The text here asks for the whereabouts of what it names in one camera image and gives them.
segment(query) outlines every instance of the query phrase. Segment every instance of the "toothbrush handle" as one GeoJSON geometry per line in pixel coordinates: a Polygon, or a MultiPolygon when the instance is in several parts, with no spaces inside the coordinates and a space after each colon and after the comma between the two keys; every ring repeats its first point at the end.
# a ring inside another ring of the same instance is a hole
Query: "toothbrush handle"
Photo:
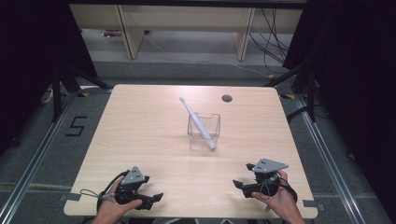
{"type": "Polygon", "coordinates": [[[195,115],[191,115],[192,121],[194,122],[195,126],[197,127],[198,131],[200,132],[201,136],[206,140],[207,144],[209,145],[210,149],[214,149],[215,143],[213,142],[212,137],[207,132],[204,124],[199,120],[199,118],[195,115]]]}

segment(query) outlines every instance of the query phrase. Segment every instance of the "human hand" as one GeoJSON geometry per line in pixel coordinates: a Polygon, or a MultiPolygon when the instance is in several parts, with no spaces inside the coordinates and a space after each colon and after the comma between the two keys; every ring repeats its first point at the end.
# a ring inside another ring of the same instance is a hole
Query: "human hand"
{"type": "MultiPolygon", "coordinates": [[[[115,193],[117,186],[122,181],[123,176],[120,176],[111,188],[108,190],[107,194],[115,193]]],[[[142,204],[142,200],[133,200],[130,203],[119,204],[114,198],[108,198],[102,201],[99,207],[98,213],[92,224],[118,224],[121,223],[122,216],[129,210],[136,209],[136,207],[142,204]]]]}
{"type": "MultiPolygon", "coordinates": [[[[278,170],[277,173],[281,177],[280,183],[282,185],[288,185],[288,175],[282,170],[278,170]]],[[[272,209],[278,216],[290,224],[305,223],[293,197],[282,187],[279,188],[273,197],[268,197],[260,192],[252,192],[251,197],[266,203],[266,212],[272,209]]]]}

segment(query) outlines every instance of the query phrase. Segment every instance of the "white toothbrush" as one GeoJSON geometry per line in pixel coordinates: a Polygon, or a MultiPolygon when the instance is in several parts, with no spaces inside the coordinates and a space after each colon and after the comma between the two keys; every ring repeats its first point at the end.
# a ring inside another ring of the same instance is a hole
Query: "white toothbrush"
{"type": "Polygon", "coordinates": [[[181,103],[183,103],[184,106],[186,106],[187,110],[189,111],[189,114],[191,116],[192,121],[194,122],[195,126],[197,127],[198,131],[200,132],[201,136],[206,140],[207,144],[209,145],[210,149],[214,149],[215,143],[213,142],[212,137],[210,134],[207,132],[204,124],[199,120],[199,118],[194,114],[194,112],[191,110],[189,105],[187,105],[186,101],[184,100],[183,97],[179,97],[181,103]]]}

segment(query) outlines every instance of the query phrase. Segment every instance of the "wooden table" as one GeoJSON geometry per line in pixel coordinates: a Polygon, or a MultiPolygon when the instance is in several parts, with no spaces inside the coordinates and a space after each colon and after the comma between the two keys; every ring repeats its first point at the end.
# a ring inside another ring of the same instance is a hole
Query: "wooden table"
{"type": "MultiPolygon", "coordinates": [[[[259,87],[118,85],[108,100],[91,145],[71,190],[97,193],[119,173],[138,166],[150,180],[139,193],[163,198],[151,210],[130,211],[131,217],[271,218],[264,203],[246,199],[233,179],[255,183],[246,164],[260,158],[285,162],[289,181],[299,195],[304,218],[317,216],[300,157],[276,90],[259,87]],[[231,95],[230,103],[222,101],[231,95]],[[215,151],[190,150],[189,114],[220,114],[215,151]]],[[[69,216],[94,216],[96,199],[67,201],[69,216]]]]}

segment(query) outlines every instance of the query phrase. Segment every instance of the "finger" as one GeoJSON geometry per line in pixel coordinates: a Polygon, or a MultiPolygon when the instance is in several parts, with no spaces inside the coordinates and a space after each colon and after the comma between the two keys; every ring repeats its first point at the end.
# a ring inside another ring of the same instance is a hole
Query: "finger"
{"type": "Polygon", "coordinates": [[[120,176],[116,181],[114,181],[113,185],[111,186],[110,190],[108,191],[108,193],[115,193],[117,187],[119,186],[120,182],[123,179],[123,175],[120,176]]]}
{"type": "Polygon", "coordinates": [[[137,200],[133,200],[130,203],[127,203],[124,205],[125,207],[125,212],[132,210],[132,209],[136,209],[136,207],[140,206],[143,203],[142,200],[137,199],[137,200]]]}
{"type": "Polygon", "coordinates": [[[267,206],[265,207],[265,212],[269,212],[271,211],[271,209],[272,209],[271,206],[267,204],[267,206]]]}
{"type": "Polygon", "coordinates": [[[268,197],[268,196],[266,196],[265,194],[262,194],[262,193],[259,193],[259,192],[252,192],[252,193],[251,193],[251,197],[253,197],[253,198],[255,198],[255,199],[257,199],[257,200],[259,200],[259,201],[261,201],[261,202],[267,203],[266,200],[264,200],[264,199],[262,198],[262,196],[263,196],[263,197],[268,197]]]}
{"type": "Polygon", "coordinates": [[[278,170],[277,173],[280,175],[282,179],[288,181],[288,174],[286,174],[283,170],[278,170]]]}

